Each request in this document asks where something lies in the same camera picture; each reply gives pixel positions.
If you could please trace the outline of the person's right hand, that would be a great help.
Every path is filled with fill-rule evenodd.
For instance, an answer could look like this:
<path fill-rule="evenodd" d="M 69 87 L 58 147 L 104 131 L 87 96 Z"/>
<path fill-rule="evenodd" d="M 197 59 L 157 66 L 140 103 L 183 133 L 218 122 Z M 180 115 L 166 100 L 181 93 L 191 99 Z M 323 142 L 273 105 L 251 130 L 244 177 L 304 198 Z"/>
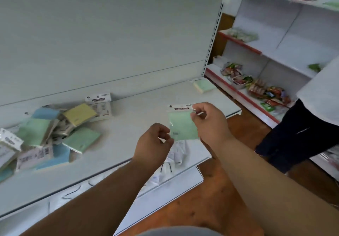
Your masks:
<path fill-rule="evenodd" d="M 197 131 L 201 140 L 214 152 L 224 149 L 227 144 L 232 144 L 236 141 L 221 110 L 209 102 L 193 104 L 193 108 L 197 114 L 206 112 L 205 124 L 197 128 Z"/>

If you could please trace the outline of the person's left hand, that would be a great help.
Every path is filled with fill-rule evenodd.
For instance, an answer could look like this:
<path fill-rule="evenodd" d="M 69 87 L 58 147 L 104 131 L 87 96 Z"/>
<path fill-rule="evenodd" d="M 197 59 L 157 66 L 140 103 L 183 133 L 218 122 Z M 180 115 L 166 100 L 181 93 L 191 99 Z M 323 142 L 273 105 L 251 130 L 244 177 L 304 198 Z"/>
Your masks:
<path fill-rule="evenodd" d="M 160 145 L 159 138 L 164 140 L 171 138 L 170 129 L 160 123 L 154 123 L 140 136 L 132 163 L 149 173 L 154 173 L 164 163 L 169 153 L 158 148 Z"/>

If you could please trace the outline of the green sponge packet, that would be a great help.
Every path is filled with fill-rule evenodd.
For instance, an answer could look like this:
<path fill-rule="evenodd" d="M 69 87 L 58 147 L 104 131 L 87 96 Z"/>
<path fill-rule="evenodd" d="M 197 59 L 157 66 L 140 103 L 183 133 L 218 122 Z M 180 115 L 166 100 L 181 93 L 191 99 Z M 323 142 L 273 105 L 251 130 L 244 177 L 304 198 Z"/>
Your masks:
<path fill-rule="evenodd" d="M 170 136 L 175 141 L 198 139 L 197 127 L 191 119 L 196 113 L 192 104 L 170 104 L 167 106 Z"/>
<path fill-rule="evenodd" d="M 200 92 L 201 94 L 212 91 L 216 86 L 204 77 L 194 78 L 189 80 L 190 83 Z"/>

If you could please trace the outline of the person's right forearm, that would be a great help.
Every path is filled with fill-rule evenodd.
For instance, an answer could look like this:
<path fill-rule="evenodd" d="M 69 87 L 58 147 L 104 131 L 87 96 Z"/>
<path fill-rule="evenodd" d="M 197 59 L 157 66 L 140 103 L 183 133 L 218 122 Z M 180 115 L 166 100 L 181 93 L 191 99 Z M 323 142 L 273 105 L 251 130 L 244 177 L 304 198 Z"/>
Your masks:
<path fill-rule="evenodd" d="M 202 137 L 269 236 L 339 236 L 339 210 L 279 172 L 236 138 Z"/>

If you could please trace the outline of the person's left forearm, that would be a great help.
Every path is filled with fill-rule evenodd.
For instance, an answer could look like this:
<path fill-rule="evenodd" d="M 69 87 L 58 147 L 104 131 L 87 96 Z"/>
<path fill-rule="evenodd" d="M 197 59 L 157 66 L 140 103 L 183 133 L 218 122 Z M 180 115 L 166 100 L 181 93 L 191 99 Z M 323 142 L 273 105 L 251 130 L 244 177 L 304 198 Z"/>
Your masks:
<path fill-rule="evenodd" d="M 133 159 L 20 236 L 113 236 L 144 184 L 164 162 Z"/>

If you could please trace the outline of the white tray of snack packs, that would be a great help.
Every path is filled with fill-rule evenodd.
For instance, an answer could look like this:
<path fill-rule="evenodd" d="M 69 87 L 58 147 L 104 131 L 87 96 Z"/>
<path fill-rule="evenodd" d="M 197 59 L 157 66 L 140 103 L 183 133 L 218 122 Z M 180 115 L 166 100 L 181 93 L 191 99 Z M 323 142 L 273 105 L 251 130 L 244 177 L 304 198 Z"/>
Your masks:
<path fill-rule="evenodd" d="M 244 89 L 253 81 L 252 76 L 239 75 L 231 79 L 232 85 L 236 90 Z"/>

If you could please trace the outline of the snack packs with green tops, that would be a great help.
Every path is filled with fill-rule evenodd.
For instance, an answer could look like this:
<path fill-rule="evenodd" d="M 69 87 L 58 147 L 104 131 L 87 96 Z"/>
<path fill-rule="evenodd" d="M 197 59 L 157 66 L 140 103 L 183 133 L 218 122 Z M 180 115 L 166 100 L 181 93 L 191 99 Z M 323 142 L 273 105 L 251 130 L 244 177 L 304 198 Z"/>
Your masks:
<path fill-rule="evenodd" d="M 223 76 L 228 76 L 234 78 L 236 76 L 242 75 L 242 64 L 227 62 L 224 64 L 223 68 L 220 70 L 220 73 Z"/>

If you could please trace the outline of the heap of colourful snack packs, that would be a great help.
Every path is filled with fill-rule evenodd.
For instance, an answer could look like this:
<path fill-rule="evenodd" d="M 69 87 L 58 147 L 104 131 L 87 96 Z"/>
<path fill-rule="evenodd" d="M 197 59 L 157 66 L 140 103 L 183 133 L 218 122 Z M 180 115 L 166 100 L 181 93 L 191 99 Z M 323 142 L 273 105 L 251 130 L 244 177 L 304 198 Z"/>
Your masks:
<path fill-rule="evenodd" d="M 285 112 L 290 107 L 291 99 L 285 89 L 267 86 L 261 79 L 254 79 L 245 85 L 247 93 L 260 101 L 260 106 L 267 112 Z"/>

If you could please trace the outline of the person's grey shirt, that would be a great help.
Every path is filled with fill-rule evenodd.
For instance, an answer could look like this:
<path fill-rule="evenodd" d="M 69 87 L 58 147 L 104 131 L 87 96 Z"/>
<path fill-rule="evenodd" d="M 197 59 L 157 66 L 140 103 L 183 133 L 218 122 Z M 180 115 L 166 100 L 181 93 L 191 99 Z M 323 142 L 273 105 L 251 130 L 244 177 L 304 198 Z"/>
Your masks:
<path fill-rule="evenodd" d="M 224 236 L 224 235 L 205 227 L 168 226 L 150 229 L 135 236 Z"/>

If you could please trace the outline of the green and white wrapped packs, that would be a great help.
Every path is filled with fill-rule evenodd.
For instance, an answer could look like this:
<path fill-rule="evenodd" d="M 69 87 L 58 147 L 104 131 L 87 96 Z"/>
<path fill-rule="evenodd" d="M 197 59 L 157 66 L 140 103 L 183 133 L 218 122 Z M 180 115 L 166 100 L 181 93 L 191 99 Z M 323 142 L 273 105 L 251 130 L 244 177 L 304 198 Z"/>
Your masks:
<path fill-rule="evenodd" d="M 259 40 L 259 36 L 257 33 L 252 33 L 237 27 L 227 29 L 226 34 L 244 43 Z"/>

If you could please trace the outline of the white red-edged shelf unit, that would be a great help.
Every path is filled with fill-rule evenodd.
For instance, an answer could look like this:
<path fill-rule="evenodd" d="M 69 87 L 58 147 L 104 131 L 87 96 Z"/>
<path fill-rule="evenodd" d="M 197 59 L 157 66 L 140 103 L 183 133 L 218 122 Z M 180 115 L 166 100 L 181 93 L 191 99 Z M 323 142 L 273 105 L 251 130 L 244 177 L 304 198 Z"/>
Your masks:
<path fill-rule="evenodd" d="M 287 0 L 242 0 L 235 27 L 257 33 L 259 40 L 244 43 L 220 30 L 218 36 L 227 40 L 222 56 L 242 64 L 242 75 L 285 89 L 290 108 L 297 100 L 296 93 L 318 74 L 308 65 L 325 67 L 339 56 L 339 11 Z M 282 121 L 288 110 L 265 111 L 246 88 L 236 90 L 221 69 L 209 64 L 206 76 L 272 129 Z"/>

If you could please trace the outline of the white store shelf unit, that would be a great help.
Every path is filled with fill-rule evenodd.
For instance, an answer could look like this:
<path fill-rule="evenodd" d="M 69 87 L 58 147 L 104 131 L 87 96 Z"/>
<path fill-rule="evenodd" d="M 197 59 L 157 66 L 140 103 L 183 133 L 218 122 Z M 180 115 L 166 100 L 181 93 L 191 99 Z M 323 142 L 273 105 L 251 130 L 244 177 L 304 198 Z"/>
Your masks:
<path fill-rule="evenodd" d="M 189 81 L 210 57 L 223 0 L 0 0 L 0 127 L 40 107 L 112 97 L 112 116 L 83 154 L 0 183 L 0 236 L 19 235 L 127 164 L 140 135 L 167 124 L 168 104 L 208 101 L 227 118 L 241 108 Z"/>

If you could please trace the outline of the pile of pastel sponge packets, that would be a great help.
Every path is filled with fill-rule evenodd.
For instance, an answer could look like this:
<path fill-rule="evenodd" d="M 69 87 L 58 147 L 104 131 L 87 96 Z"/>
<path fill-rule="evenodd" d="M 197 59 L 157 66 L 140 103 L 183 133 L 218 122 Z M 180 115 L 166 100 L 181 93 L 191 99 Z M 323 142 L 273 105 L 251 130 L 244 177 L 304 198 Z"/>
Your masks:
<path fill-rule="evenodd" d="M 92 94 L 76 106 L 45 105 L 20 124 L 0 128 L 0 183 L 25 170 L 71 162 L 101 136 L 85 126 L 112 118 L 111 93 Z"/>

